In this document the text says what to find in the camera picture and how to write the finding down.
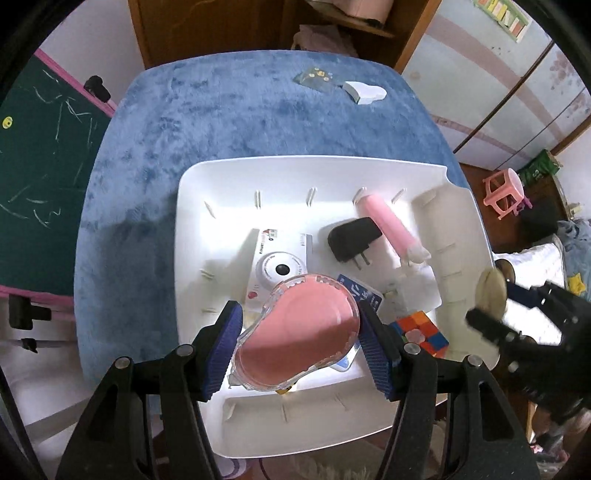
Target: green bag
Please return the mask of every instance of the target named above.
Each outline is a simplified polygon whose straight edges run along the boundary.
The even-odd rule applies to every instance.
[[[518,170],[517,174],[523,186],[529,187],[547,175],[556,174],[561,166],[552,153],[548,150],[542,150],[536,158]]]

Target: white plastic basket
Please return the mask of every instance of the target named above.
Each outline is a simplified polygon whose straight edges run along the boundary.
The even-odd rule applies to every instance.
[[[333,278],[343,273],[384,291],[400,261],[383,237],[366,251],[371,265],[361,271],[351,262],[339,264],[326,241],[333,226],[358,217],[353,198],[367,192],[387,200],[398,196],[394,212],[431,252],[443,304],[429,316],[450,342],[447,357],[462,360],[475,353],[493,368],[497,350],[464,320],[474,306],[480,273],[492,266],[491,254],[472,193],[451,184],[446,171],[406,161],[304,155],[194,165],[178,189],[179,342],[190,343],[214,323],[227,300],[243,301],[260,228],[311,234],[310,272]],[[387,305],[380,316],[393,320]],[[225,380],[200,409],[215,453],[252,458],[376,433],[392,426],[397,403],[376,390],[360,351],[350,370],[321,369],[286,395],[229,388]]]

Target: blue card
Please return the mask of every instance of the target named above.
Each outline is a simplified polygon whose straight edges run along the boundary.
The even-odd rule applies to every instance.
[[[375,312],[378,311],[379,306],[382,303],[382,296],[376,292],[371,291],[369,288],[363,286],[361,283],[351,280],[349,277],[339,275],[337,281],[341,283],[347,290],[351,292],[351,295],[355,301],[367,300]]]
[[[361,283],[351,280],[349,277],[345,277],[344,275],[339,275],[337,281],[350,291],[355,301],[367,300],[374,311],[377,313],[378,308],[383,300],[383,297],[380,294],[371,291]],[[360,347],[359,341],[357,340],[349,353],[347,353],[344,358],[336,362],[334,365],[331,365],[331,367],[335,370],[338,370],[339,372],[347,371],[353,363],[355,355],[357,354],[357,350],[359,350]]]

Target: green chalkboard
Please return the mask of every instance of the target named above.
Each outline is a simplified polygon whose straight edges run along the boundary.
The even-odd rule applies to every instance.
[[[73,295],[90,172],[110,118],[33,56],[0,106],[0,285]]]

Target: wooden cabinet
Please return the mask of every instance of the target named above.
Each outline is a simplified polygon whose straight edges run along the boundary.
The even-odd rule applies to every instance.
[[[383,29],[310,0],[128,0],[146,67],[210,53],[290,48],[300,24],[334,23],[359,56],[399,73],[441,0],[395,0]]]
[[[146,67],[277,48],[282,0],[129,0]]]

